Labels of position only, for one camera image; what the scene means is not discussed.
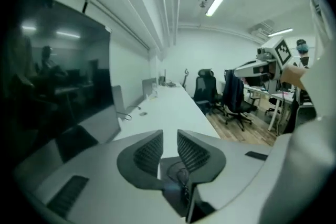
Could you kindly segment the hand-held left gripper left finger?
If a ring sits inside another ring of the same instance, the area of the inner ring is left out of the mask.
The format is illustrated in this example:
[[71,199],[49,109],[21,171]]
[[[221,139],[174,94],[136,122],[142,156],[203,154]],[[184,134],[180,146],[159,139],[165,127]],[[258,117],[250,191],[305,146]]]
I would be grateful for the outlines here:
[[162,130],[81,148],[53,141],[14,169],[30,202],[51,223],[179,223],[158,179]]

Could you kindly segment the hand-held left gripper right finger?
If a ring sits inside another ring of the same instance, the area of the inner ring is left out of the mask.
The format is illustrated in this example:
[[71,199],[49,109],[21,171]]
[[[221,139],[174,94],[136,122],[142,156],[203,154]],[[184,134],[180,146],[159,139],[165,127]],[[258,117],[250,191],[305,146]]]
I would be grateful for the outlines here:
[[259,172],[271,147],[178,130],[177,151],[189,173],[186,222],[194,223],[234,200]]

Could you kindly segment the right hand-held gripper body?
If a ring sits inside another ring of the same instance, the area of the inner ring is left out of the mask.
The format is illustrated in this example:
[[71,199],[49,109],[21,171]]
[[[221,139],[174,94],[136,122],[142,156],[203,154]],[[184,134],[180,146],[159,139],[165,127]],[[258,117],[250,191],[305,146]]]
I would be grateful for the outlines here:
[[261,74],[263,87],[277,87],[284,67],[291,60],[292,53],[280,36],[271,37],[257,49],[256,60],[261,64],[258,72]]

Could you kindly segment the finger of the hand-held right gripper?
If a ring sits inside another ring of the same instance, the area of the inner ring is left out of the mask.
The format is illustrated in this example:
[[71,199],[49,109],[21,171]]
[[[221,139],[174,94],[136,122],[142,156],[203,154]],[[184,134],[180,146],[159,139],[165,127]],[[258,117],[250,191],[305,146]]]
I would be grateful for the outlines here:
[[269,72],[269,62],[252,60],[234,69],[234,75],[239,78],[260,77]]

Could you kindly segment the short ceiling light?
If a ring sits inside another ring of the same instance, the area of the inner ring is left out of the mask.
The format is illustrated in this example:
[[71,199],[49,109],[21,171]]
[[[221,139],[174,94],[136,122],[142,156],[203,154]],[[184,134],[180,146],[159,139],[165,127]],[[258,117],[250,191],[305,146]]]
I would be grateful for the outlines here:
[[273,33],[270,33],[268,35],[268,37],[273,37],[273,36],[277,36],[277,35],[281,35],[281,34],[286,34],[286,33],[290,33],[293,31],[293,28],[286,28],[286,29],[282,29],[282,30],[279,30],[279,31],[275,31]]

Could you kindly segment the dark blue jacket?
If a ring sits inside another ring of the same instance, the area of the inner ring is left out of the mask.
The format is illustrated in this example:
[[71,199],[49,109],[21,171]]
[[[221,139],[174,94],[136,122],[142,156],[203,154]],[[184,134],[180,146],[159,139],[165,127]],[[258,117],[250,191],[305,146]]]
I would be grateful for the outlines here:
[[234,75],[233,70],[227,70],[225,87],[223,91],[223,105],[233,112],[238,113],[244,99],[244,85],[240,78]]

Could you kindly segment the ceiling air conditioner unit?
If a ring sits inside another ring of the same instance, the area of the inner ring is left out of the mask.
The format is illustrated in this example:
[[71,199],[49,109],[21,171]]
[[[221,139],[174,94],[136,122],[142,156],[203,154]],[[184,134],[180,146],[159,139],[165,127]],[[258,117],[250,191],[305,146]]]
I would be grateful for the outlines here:
[[268,37],[274,30],[274,26],[275,22],[271,19],[267,19],[248,28],[248,32],[257,37]]

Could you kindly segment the black chair with jacket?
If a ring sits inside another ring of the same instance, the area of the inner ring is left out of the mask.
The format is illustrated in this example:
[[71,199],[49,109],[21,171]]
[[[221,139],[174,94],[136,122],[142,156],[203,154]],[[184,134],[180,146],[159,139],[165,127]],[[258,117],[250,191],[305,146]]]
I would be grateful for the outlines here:
[[233,120],[237,120],[237,125],[239,126],[239,128],[241,129],[241,131],[244,131],[244,125],[243,125],[243,121],[248,122],[250,125],[252,124],[252,120],[250,120],[247,116],[245,116],[245,113],[250,113],[252,111],[256,111],[257,107],[253,104],[250,104],[248,102],[246,102],[244,99],[241,103],[241,107],[238,113],[233,113],[231,112],[229,109],[229,113],[227,113],[227,118],[225,121],[225,124],[227,125],[229,122],[233,121]]

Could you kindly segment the black mesh office chair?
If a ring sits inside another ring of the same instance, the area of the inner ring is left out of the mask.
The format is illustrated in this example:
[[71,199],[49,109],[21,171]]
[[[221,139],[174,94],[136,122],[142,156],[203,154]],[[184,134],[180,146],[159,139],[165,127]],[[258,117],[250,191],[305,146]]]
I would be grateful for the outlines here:
[[225,115],[222,104],[223,96],[217,93],[216,78],[211,69],[201,69],[196,78],[193,100],[204,115],[213,114],[215,110]]

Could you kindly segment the white office desk with legs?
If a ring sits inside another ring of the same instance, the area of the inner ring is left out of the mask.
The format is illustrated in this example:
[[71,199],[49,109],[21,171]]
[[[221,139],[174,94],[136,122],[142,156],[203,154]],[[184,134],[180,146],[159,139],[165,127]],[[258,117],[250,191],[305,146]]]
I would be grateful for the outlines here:
[[249,99],[252,104],[254,104],[257,107],[260,107],[261,99],[266,98],[269,104],[269,108],[267,109],[268,112],[265,112],[265,114],[271,113],[271,120],[268,126],[268,131],[271,131],[275,127],[275,121],[277,118],[277,115],[282,113],[282,110],[284,109],[284,112],[286,113],[286,110],[290,107],[290,105],[293,102],[293,91],[279,91],[273,94],[268,93],[265,89],[256,88],[256,87],[250,87],[248,85],[244,85],[244,91],[246,93],[249,93]]

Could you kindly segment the person in white sleeve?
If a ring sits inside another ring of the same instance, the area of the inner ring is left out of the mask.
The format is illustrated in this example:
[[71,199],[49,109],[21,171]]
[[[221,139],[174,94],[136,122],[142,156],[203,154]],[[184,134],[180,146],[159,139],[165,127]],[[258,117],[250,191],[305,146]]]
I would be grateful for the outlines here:
[[301,77],[317,116],[290,138],[258,224],[336,224],[336,15],[310,0],[316,55]]

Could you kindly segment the large black monitor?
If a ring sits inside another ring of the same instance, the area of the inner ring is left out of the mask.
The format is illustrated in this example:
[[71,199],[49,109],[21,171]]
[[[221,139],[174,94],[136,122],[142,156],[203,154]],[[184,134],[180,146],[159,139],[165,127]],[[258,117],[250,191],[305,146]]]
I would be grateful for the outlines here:
[[3,42],[3,92],[22,132],[51,136],[113,105],[110,33],[55,0],[18,0]]

